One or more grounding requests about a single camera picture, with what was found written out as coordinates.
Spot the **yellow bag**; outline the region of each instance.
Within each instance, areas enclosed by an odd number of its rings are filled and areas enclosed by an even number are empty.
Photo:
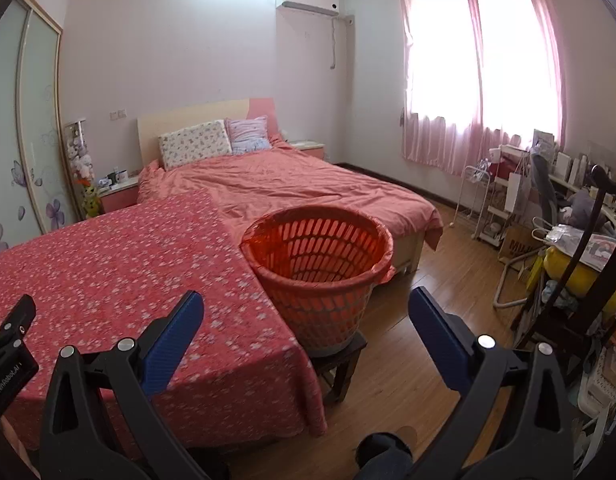
[[[532,266],[532,270],[530,271],[530,277],[528,278],[528,282],[525,284],[525,290],[528,291],[528,294],[534,290],[534,287],[539,283],[539,278],[541,276],[541,271],[543,270],[543,256],[539,253],[537,259],[534,260],[534,265]]]
[[[563,276],[563,273],[566,272],[569,263],[570,257],[568,255],[562,253],[556,247],[551,247],[546,252],[546,257],[543,260],[543,268],[546,269],[551,280],[558,281],[561,279],[561,276]],[[591,267],[579,263],[574,269],[572,276],[570,276],[568,283],[566,283],[566,286],[572,295],[582,300],[599,274],[600,272],[597,272]],[[616,314],[616,291],[608,303],[606,303],[603,311],[606,314]]]

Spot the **pink curtain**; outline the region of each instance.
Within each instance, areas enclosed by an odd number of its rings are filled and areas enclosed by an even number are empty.
[[[550,0],[401,0],[408,160],[461,174],[534,129],[563,144],[564,75]]]

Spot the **air conditioner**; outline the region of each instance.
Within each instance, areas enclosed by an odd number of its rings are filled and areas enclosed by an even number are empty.
[[[339,15],[339,0],[277,0],[277,9],[280,7],[307,10],[326,16]]]

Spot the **wooden headboard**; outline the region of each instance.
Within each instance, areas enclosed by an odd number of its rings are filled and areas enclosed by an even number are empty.
[[[153,160],[161,160],[159,136],[163,134],[219,119],[255,119],[263,115],[268,117],[269,134],[278,135],[277,113],[272,98],[206,103],[139,117],[137,129],[142,162],[147,166]]]

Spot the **wardrobe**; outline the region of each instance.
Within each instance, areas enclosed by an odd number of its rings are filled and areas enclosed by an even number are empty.
[[[61,33],[33,0],[0,20],[0,252],[79,220],[57,99]]]

